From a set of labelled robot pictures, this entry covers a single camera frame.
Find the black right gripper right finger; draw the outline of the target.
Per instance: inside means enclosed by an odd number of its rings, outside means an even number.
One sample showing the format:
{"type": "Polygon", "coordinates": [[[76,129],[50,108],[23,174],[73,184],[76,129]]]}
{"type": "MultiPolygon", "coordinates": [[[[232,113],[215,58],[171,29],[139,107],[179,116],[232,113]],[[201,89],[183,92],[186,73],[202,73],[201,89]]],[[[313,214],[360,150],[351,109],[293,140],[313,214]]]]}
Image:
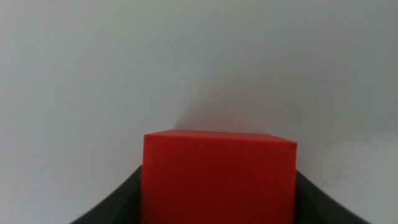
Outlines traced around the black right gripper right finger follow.
{"type": "Polygon", "coordinates": [[[295,224],[369,224],[296,172],[295,224]]]}

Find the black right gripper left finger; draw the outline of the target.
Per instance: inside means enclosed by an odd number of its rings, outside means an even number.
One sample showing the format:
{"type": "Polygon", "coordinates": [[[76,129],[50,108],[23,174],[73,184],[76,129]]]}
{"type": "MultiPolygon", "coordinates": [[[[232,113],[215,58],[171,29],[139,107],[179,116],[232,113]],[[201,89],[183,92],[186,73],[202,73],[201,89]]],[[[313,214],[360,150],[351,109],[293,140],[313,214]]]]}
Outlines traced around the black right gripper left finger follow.
{"type": "Polygon", "coordinates": [[[72,224],[139,223],[141,169],[72,224]]]}

